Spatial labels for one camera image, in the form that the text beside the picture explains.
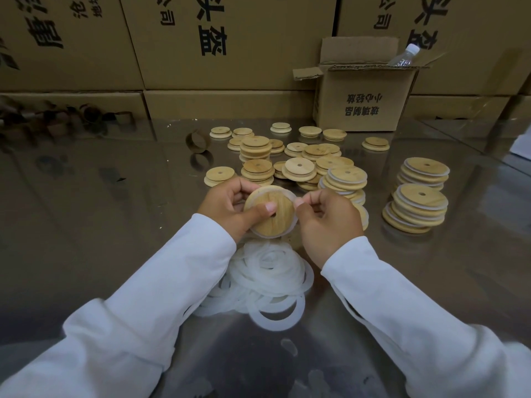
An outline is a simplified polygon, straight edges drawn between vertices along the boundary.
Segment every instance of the fingernail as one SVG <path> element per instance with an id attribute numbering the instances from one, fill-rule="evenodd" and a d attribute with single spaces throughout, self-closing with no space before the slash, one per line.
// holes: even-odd
<path id="1" fill-rule="evenodd" d="M 277 209 L 277 203 L 273 201 L 269 201 L 265 204 L 265 207 L 269 213 L 274 212 Z"/>
<path id="2" fill-rule="evenodd" d="M 303 200 L 302 198 L 300 198 L 300 197 L 297 197 L 297 198 L 295 199 L 295 201 L 293 201 L 293 206 L 294 206 L 295 208 L 298 208 L 299 205 L 301 205 L 301 204 L 304 204 L 304 200 Z"/>

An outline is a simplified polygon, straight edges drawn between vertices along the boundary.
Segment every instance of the plastic bottle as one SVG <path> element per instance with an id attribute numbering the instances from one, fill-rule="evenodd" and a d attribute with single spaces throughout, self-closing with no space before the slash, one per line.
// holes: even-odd
<path id="1" fill-rule="evenodd" d="M 407 45 L 406 51 L 391 59 L 391 61 L 389 61 L 387 65 L 395 67 L 409 66 L 413 57 L 415 57 L 420 50 L 421 48 L 419 46 L 410 43 Z"/>

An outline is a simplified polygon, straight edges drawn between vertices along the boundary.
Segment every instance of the person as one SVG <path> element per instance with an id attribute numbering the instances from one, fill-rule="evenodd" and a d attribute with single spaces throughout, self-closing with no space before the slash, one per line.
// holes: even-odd
<path id="1" fill-rule="evenodd" d="M 64 322 L 66 337 L 0 387 L 1 397 L 148 397 L 170 366 L 181 324 L 223 276 L 236 243 L 276 211 L 241 212 L 257 185 L 213 187 L 196 214 L 107 300 Z M 380 261 L 350 201 L 329 190 L 294 202 L 303 245 L 416 397 L 531 396 L 531 352 L 466 325 Z"/>

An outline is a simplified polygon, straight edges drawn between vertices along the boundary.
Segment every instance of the white sleeve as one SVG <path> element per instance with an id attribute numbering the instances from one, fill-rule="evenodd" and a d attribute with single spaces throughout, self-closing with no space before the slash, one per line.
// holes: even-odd
<path id="1" fill-rule="evenodd" d="M 321 274 L 404 373 L 410 397 L 531 396 L 528 348 L 462 323 L 379 260 L 366 237 L 341 247 Z"/>
<path id="2" fill-rule="evenodd" d="M 220 225 L 194 214 L 109 299 L 70 315 L 66 338 L 6 380 L 0 397 L 148 397 L 169 368 L 179 327 L 235 251 Z"/>

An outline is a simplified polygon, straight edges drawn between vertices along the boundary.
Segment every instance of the person's right hand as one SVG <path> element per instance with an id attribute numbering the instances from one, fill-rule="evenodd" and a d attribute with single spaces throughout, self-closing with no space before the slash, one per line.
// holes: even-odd
<path id="1" fill-rule="evenodd" d="M 304 248 L 321 269 L 344 244 L 363 236 L 359 211 L 348 198 L 332 190 L 309 192 L 293 205 L 301 223 Z"/>

